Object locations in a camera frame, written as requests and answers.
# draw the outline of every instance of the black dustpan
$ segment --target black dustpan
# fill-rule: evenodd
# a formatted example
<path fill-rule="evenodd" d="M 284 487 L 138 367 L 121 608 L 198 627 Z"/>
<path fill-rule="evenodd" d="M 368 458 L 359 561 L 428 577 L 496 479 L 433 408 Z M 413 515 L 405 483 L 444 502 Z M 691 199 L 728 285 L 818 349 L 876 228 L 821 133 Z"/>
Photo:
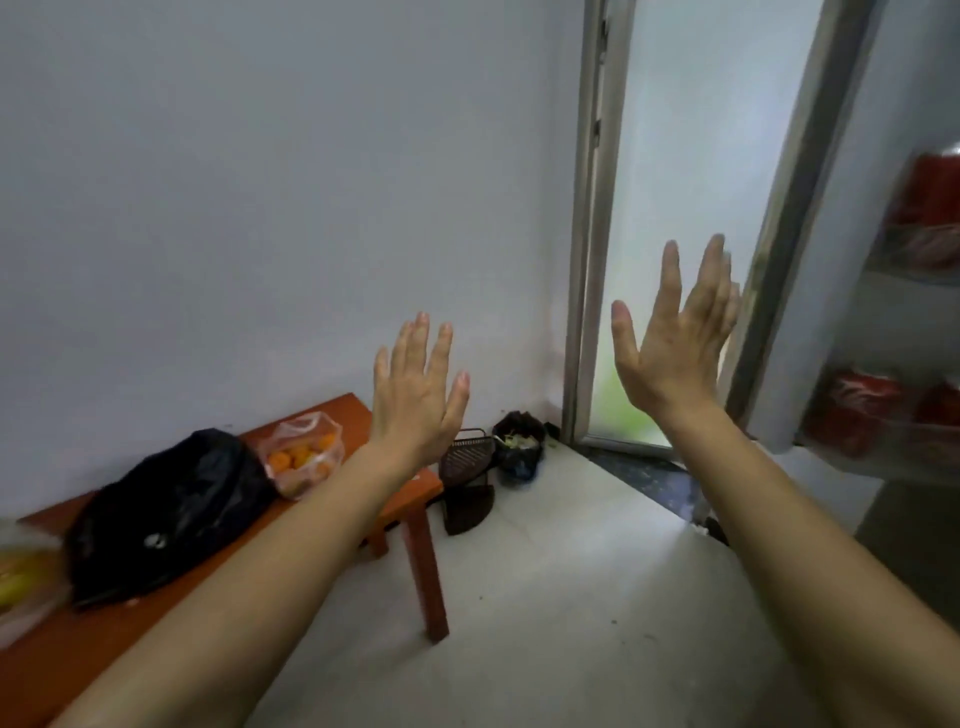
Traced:
<path fill-rule="evenodd" d="M 479 435 L 455 440 L 440 459 L 444 484 L 444 528 L 450 536 L 475 528 L 493 509 L 493 486 L 488 471 L 496 464 L 493 437 L 478 428 L 463 429 Z"/>

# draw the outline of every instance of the bench leg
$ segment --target bench leg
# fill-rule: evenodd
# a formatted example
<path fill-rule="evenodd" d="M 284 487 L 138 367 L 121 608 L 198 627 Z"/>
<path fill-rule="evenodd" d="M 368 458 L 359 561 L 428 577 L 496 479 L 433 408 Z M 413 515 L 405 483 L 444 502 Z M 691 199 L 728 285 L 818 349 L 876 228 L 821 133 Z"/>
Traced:
<path fill-rule="evenodd" d="M 410 556 L 410 568 L 414 573 L 420 609 L 426 622 L 426 634 L 434 644 L 448 634 L 444 593 L 440 588 L 440 573 L 437 571 L 437 555 L 433 550 L 430 523 L 426 509 L 419 506 L 409 512 L 403 521 L 403 540 Z"/>
<path fill-rule="evenodd" d="M 387 544 L 387 532 L 382 528 L 367 534 L 367 546 L 370 547 L 370 553 L 374 559 L 382 559 L 390 552 L 390 546 Z"/>

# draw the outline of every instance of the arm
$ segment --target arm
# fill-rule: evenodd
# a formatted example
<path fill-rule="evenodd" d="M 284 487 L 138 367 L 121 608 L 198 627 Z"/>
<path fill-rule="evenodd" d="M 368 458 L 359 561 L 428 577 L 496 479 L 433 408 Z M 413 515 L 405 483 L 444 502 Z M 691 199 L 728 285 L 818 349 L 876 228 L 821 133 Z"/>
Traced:
<path fill-rule="evenodd" d="M 370 441 L 270 524 L 110 666 L 55 728 L 236 726 L 273 682 L 386 500 L 436 461 L 463 421 L 446 398 L 452 327 L 426 364 L 429 320 L 403 325 L 374 365 Z"/>
<path fill-rule="evenodd" d="M 714 236 L 684 309 L 676 243 L 639 351 L 613 306 L 617 371 L 697 478 L 731 544 L 834 718 L 843 725 L 960 724 L 960 637 L 737 428 L 715 400 L 739 305 Z"/>

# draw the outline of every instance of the finger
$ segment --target finger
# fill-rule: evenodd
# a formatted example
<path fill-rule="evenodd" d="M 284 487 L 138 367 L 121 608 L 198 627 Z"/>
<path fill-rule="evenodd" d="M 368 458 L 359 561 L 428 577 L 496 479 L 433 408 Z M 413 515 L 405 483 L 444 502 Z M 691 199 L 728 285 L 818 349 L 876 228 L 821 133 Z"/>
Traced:
<path fill-rule="evenodd" d="M 727 311 L 727 303 L 730 301 L 732 283 L 730 281 L 731 259 L 729 253 L 723 253 L 723 261 L 720 265 L 720 280 L 717 283 L 717 292 L 713 297 L 713 307 L 710 309 L 708 326 L 710 331 L 717 331 L 723 323 L 724 313 Z"/>
<path fill-rule="evenodd" d="M 610 318 L 613 332 L 613 360 L 623 363 L 634 361 L 636 359 L 636 334 L 630 309 L 622 301 L 614 301 Z"/>
<path fill-rule="evenodd" d="M 707 243 L 704 258 L 700 261 L 697 283 L 686 300 L 684 311 L 699 321 L 705 321 L 713 308 L 713 299 L 716 298 L 720 272 L 723 269 L 723 244 L 724 237 L 721 234 L 713 235 Z"/>
<path fill-rule="evenodd" d="M 430 365 L 427 367 L 427 377 L 434 386 L 441 387 L 446 392 L 446 371 L 450 365 L 450 347 L 453 345 L 453 325 L 446 322 L 440 325 L 437 334 L 437 343 L 430 354 Z"/>
<path fill-rule="evenodd" d="M 743 303 L 743 297 L 740 295 L 740 284 L 734 283 L 730 292 L 730 298 L 727 300 L 727 307 L 724 309 L 723 321 L 720 324 L 721 340 L 726 341 L 736 326 L 736 318 L 740 315 L 740 306 Z"/>
<path fill-rule="evenodd" d="M 470 401 L 470 375 L 461 372 L 453 380 L 450 396 L 446 400 L 446 412 L 441 422 L 441 429 L 451 441 L 464 426 L 464 415 L 467 414 L 467 404 Z"/>
<path fill-rule="evenodd" d="M 400 333 L 396 336 L 394 342 L 394 353 L 390 358 L 390 375 L 396 376 L 403 372 L 403 367 L 407 362 L 407 341 L 410 338 L 410 329 L 413 325 L 409 321 L 404 321 L 400 327 Z"/>
<path fill-rule="evenodd" d="M 684 291 L 680 279 L 680 250 L 677 241 L 670 240 L 663 246 L 660 260 L 660 289 L 654 301 L 654 317 L 676 316 L 680 311 L 680 297 Z"/>
<path fill-rule="evenodd" d="M 387 357 L 387 348 L 380 347 L 376 353 L 376 359 L 373 360 L 373 395 L 383 386 L 384 382 L 390 377 L 390 363 Z"/>
<path fill-rule="evenodd" d="M 417 320 L 410 332 L 410 342 L 407 344 L 407 364 L 404 371 L 408 374 L 410 372 L 423 374 L 423 365 L 426 363 L 426 340 L 429 336 L 430 317 L 421 311 L 417 314 Z"/>

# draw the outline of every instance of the right hand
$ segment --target right hand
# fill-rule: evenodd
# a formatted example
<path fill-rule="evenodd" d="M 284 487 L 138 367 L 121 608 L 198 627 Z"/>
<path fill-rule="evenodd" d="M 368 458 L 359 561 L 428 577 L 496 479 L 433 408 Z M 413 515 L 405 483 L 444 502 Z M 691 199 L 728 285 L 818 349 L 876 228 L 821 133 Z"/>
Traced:
<path fill-rule="evenodd" d="M 630 310 L 622 301 L 613 302 L 616 372 L 631 404 L 654 420 L 716 400 L 720 350 L 740 309 L 740 288 L 731 283 L 730 254 L 723 246 L 723 235 L 713 235 L 680 310 L 680 253 L 676 241 L 666 244 L 660 290 L 639 350 Z"/>

